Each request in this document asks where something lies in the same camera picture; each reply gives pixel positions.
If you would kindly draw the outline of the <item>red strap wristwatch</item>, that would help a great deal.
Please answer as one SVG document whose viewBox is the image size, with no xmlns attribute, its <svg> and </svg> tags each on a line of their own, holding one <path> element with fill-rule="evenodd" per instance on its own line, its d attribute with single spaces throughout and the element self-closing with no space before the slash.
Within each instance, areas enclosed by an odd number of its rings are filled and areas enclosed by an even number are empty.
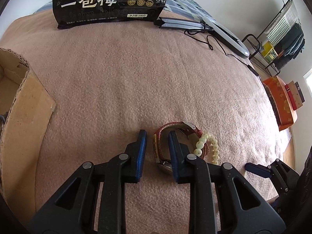
<svg viewBox="0 0 312 234">
<path fill-rule="evenodd" d="M 172 163 L 169 149 L 169 133 L 175 131 L 186 139 L 193 148 L 203 136 L 204 132 L 188 121 L 174 121 L 164 124 L 153 135 L 153 154 L 158 167 L 168 174 L 172 174 Z"/>
</svg>

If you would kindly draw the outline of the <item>orange gift box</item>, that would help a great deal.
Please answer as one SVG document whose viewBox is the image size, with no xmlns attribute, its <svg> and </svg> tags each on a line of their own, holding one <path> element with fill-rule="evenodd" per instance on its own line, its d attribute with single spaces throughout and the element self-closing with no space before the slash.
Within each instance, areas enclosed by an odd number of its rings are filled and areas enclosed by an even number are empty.
<svg viewBox="0 0 312 234">
<path fill-rule="evenodd" d="M 278 76 L 265 79 L 262 83 L 271 102 L 279 131 L 291 127 L 297 121 L 298 115 L 285 88 L 286 83 Z"/>
</svg>

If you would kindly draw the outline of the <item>black clothes rack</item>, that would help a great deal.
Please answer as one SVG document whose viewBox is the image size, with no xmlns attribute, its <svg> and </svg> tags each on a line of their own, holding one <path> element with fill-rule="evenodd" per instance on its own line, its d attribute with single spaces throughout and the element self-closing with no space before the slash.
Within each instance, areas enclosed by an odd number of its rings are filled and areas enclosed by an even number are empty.
<svg viewBox="0 0 312 234">
<path fill-rule="evenodd" d="M 273 20 L 258 35 L 243 42 L 251 49 L 249 59 L 268 75 L 278 75 L 305 48 L 305 36 L 295 3 L 287 0 Z"/>
</svg>

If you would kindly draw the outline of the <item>brown cardboard box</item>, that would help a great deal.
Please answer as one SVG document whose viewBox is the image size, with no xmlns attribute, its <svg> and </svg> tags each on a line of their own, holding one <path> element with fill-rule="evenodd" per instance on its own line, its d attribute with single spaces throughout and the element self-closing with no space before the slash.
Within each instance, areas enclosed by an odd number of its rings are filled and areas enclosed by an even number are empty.
<svg viewBox="0 0 312 234">
<path fill-rule="evenodd" d="M 36 213 L 35 176 L 55 101 L 29 63 L 1 49 L 1 194 L 27 224 Z"/>
</svg>

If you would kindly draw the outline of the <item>yellow box on rack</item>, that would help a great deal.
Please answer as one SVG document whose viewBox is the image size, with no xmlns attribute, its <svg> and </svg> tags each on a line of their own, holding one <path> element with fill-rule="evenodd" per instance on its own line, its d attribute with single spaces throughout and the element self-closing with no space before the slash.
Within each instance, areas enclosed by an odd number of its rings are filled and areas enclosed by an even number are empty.
<svg viewBox="0 0 312 234">
<path fill-rule="evenodd" d="M 268 63 L 271 63 L 278 56 L 270 41 L 261 44 L 260 53 Z"/>
</svg>

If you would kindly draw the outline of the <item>hanging dark clothes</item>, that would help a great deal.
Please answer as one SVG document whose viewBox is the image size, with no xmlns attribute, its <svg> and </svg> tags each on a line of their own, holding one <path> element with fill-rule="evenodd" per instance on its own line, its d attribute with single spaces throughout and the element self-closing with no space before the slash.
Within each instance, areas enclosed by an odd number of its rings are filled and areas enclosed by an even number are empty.
<svg viewBox="0 0 312 234">
<path fill-rule="evenodd" d="M 305 47 L 305 37 L 301 25 L 295 23 L 288 33 L 275 46 L 278 57 L 274 59 L 274 66 L 281 70 L 289 61 L 295 59 Z"/>
</svg>

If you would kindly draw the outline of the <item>pink blanket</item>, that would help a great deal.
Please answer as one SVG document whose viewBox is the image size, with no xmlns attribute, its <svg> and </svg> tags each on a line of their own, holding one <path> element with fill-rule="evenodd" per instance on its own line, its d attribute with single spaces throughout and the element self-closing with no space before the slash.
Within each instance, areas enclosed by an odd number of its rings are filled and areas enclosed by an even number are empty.
<svg viewBox="0 0 312 234">
<path fill-rule="evenodd" d="M 107 162 L 144 129 L 143 176 L 125 187 L 127 232 L 187 233 L 189 186 L 155 162 L 158 128 L 187 121 L 212 133 L 220 161 L 241 173 L 286 149 L 261 81 L 182 31 L 144 21 L 60 30 L 49 10 L 15 20 L 1 47 L 22 55 L 56 102 L 37 162 L 36 209 L 83 162 Z"/>
</svg>

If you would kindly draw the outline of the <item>black snack bag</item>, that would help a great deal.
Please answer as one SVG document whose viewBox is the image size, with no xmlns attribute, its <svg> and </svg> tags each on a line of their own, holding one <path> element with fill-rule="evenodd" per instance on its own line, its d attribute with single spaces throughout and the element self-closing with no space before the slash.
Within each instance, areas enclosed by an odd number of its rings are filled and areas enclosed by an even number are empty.
<svg viewBox="0 0 312 234">
<path fill-rule="evenodd" d="M 155 21 L 166 0 L 52 0 L 58 28 L 132 20 Z"/>
</svg>

